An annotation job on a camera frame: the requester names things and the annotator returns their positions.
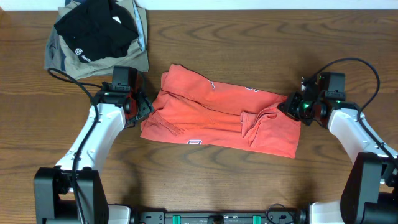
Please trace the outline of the red soccer t-shirt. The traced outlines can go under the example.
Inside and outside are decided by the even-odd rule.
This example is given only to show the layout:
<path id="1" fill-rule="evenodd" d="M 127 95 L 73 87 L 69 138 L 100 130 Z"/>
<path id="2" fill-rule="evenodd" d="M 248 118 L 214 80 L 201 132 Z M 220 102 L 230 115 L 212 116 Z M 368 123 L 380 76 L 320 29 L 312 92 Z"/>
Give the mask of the red soccer t-shirt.
<path id="1" fill-rule="evenodd" d="M 284 95 L 214 82 L 172 64 L 161 76 L 155 111 L 141 123 L 141 137 L 293 158 L 300 123 L 278 110 L 285 100 Z"/>

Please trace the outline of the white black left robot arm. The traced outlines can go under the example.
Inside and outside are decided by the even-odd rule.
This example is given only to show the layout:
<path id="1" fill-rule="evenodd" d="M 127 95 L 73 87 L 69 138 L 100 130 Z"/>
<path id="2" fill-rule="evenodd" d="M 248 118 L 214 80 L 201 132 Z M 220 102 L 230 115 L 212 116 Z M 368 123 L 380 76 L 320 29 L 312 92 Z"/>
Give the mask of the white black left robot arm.
<path id="1" fill-rule="evenodd" d="M 127 205 L 107 202 L 100 173 L 118 134 L 153 112 L 143 91 L 132 98 L 124 93 L 97 93 L 102 102 L 89 117 L 68 152 L 55 167 L 41 167 L 34 177 L 37 223 L 139 223 L 139 214 Z M 137 114 L 127 120 L 116 100 L 133 100 Z"/>

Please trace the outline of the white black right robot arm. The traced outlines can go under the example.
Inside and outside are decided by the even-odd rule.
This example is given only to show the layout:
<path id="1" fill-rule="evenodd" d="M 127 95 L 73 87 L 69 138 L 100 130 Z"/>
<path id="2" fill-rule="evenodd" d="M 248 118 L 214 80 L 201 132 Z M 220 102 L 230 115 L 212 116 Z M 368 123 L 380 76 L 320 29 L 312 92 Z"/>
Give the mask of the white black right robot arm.
<path id="1" fill-rule="evenodd" d="M 397 223 L 397 152 L 370 127 L 344 93 L 291 94 L 278 105 L 288 117 L 317 121 L 334 135 L 353 166 L 341 198 L 311 204 L 308 223 Z"/>

